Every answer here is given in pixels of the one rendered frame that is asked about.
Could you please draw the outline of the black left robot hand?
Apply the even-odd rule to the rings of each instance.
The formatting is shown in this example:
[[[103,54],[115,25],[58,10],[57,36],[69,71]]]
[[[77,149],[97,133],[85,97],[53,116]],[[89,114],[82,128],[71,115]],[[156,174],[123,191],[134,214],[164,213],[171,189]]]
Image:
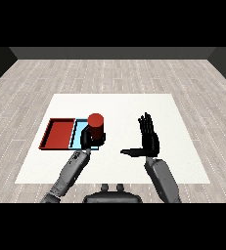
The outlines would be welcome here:
[[[102,146],[106,141],[106,134],[103,134],[102,137],[98,140],[92,138],[89,126],[86,126],[81,131],[80,144],[82,149],[88,149],[92,146]]]

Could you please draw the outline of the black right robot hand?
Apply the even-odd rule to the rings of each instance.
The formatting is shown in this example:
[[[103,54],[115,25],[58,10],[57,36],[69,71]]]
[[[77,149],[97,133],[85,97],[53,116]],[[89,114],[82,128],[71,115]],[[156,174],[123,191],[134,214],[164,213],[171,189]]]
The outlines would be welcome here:
[[[142,146],[140,148],[122,149],[120,152],[131,157],[157,157],[159,154],[159,140],[151,115],[145,113],[138,119],[138,122],[142,135]]]

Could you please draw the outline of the small red can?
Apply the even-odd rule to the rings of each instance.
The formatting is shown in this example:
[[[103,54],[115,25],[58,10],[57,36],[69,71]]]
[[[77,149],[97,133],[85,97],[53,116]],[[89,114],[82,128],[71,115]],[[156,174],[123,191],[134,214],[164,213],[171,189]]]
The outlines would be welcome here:
[[[104,133],[104,117],[100,113],[92,113],[87,119],[91,136],[94,140],[99,140]]]

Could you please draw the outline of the shallow light blue open box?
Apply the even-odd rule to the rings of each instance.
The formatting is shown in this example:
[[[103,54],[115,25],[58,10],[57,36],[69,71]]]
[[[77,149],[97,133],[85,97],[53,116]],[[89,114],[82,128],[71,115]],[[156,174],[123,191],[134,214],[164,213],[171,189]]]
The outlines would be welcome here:
[[[71,131],[71,136],[69,140],[68,148],[70,150],[80,150],[81,143],[80,143],[80,136],[82,130],[88,125],[87,120],[84,118],[78,118],[75,120],[73,129]]]

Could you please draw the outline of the shallow red open box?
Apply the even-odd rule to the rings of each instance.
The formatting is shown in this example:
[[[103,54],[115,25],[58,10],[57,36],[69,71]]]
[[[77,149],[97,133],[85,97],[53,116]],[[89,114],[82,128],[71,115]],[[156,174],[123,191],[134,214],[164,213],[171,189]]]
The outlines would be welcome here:
[[[51,118],[38,148],[68,150],[74,121],[74,118]]]

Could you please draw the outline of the dark grey robot body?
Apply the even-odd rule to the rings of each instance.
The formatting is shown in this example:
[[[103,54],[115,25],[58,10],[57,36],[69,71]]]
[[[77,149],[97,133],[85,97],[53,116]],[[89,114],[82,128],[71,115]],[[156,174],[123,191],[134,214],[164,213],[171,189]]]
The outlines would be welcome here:
[[[109,191],[108,184],[102,184],[101,190],[83,199],[83,203],[142,203],[139,195],[126,192],[123,184],[116,185],[116,191]]]

